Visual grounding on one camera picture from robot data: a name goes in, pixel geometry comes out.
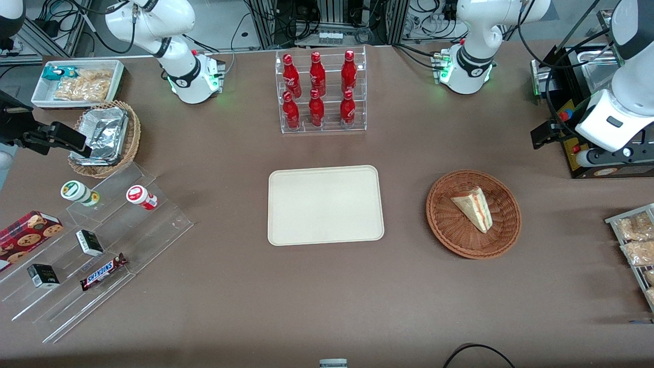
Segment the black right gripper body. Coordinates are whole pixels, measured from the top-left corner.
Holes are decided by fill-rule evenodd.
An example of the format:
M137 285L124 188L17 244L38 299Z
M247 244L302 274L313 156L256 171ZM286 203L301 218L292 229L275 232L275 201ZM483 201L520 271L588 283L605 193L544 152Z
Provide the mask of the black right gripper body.
M1 91L1 143L14 145L24 133L35 130L33 108Z

